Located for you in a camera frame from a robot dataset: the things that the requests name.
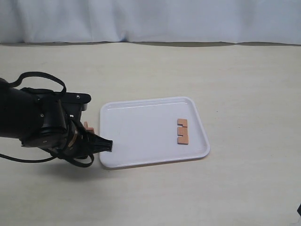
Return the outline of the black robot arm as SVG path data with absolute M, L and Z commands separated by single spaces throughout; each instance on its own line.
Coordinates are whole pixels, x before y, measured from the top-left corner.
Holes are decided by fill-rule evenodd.
M 0 136 L 18 139 L 26 148 L 39 148 L 79 167 L 80 159 L 111 152 L 113 141 L 94 134 L 81 123 L 91 96 L 49 89 L 16 89 L 0 80 Z

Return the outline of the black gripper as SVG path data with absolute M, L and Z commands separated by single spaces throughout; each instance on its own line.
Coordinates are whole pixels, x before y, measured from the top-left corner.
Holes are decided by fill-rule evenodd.
M 57 147 L 56 157 L 67 162 L 79 162 L 100 152 L 112 152 L 113 141 L 96 134 L 85 133 L 83 123 L 70 119 L 66 140 Z

